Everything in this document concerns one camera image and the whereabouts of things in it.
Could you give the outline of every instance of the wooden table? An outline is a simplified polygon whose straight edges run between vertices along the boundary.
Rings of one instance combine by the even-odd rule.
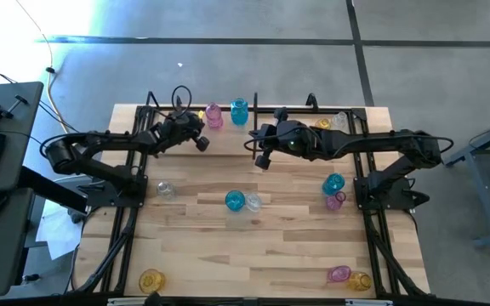
[[[124,132],[133,126],[136,105],[115,105],[110,130]],[[391,130],[389,111],[367,108],[371,132]],[[356,209],[352,155],[333,161],[306,161],[271,154],[263,171],[243,149],[250,137],[247,127],[231,123],[224,114],[223,130],[204,128],[211,144],[204,153],[193,142],[150,157],[146,173],[149,189],[135,230],[126,284],[126,296],[144,295],[139,277],[158,269],[167,277],[163,296],[373,298],[373,288],[353,292],[341,283],[327,283],[328,268],[346,264],[371,275],[362,214]],[[314,125],[321,115],[290,115],[289,119]],[[259,115],[259,125],[273,123],[272,115]],[[106,152],[102,161],[124,164],[125,152]],[[376,153],[378,169],[398,154]],[[328,211],[321,184],[330,173],[345,177],[347,200],[337,212]],[[178,196],[167,201],[156,196],[156,184],[168,180]],[[264,205],[257,213],[239,213],[225,206],[229,190],[255,192]],[[101,208],[83,232],[75,266],[82,284],[107,252],[115,209]],[[415,283],[429,291],[419,241],[412,219],[403,212],[387,211],[393,252]],[[385,261],[379,254],[385,288],[389,290]],[[113,270],[114,287],[120,258]]]

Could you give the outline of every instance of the concrete floor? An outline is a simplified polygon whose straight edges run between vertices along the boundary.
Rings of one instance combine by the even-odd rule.
[[[352,38],[345,0],[93,0],[81,1],[81,9],[73,1],[22,3],[54,35]],[[490,41],[490,0],[354,3],[362,39]],[[47,46],[9,41],[9,33],[35,37],[37,29],[15,3],[7,5],[0,12],[0,72],[46,81]],[[12,26],[2,30],[3,22]],[[52,49],[59,72],[54,100],[79,130],[105,129],[115,103],[144,103],[148,90],[168,102],[181,83],[198,103],[251,99],[258,91],[261,104],[302,105],[314,92],[322,105],[364,105],[352,46],[53,43]],[[390,108],[395,128],[450,137],[453,152],[490,126],[490,48],[366,47],[364,54],[373,101]],[[39,112],[33,136],[57,133],[60,126]],[[30,143],[26,165],[56,178],[37,149]],[[413,176],[415,188],[431,197],[417,220],[432,292],[490,302],[490,248],[471,243],[487,233],[486,221],[466,168],[437,167]],[[33,256],[48,253],[39,249]],[[9,296],[62,292],[69,259],[29,264],[28,272],[47,271],[45,282],[13,288]]]

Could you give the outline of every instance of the blue glass cup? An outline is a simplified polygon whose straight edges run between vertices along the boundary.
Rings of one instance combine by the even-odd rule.
[[[232,190],[226,194],[226,206],[233,212],[239,212],[245,205],[245,195],[238,190]]]
[[[242,98],[231,101],[231,120],[236,125],[245,125],[248,119],[248,103]]]
[[[345,179],[339,173],[328,175],[327,179],[322,183],[322,193],[325,196],[334,196],[338,191],[344,188]]]

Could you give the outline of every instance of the black stand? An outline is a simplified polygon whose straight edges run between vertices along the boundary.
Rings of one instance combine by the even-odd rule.
[[[37,195],[45,199],[55,201],[61,206],[76,210],[77,212],[87,213],[85,197],[56,184],[28,167],[22,166],[17,187],[31,188]]]

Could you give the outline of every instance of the black desk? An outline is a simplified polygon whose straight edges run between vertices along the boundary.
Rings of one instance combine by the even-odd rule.
[[[0,212],[0,295],[5,294],[22,276],[21,269],[26,260],[22,256],[23,246],[34,195],[66,204],[82,212],[86,207],[84,197],[22,166],[28,137],[4,132],[31,134],[42,91],[41,82],[0,85],[0,105],[4,109],[8,109],[16,101],[16,94],[29,103],[19,105],[13,111],[12,119],[4,118],[0,121],[1,133],[7,136],[0,160],[0,190],[10,192],[9,201]]]

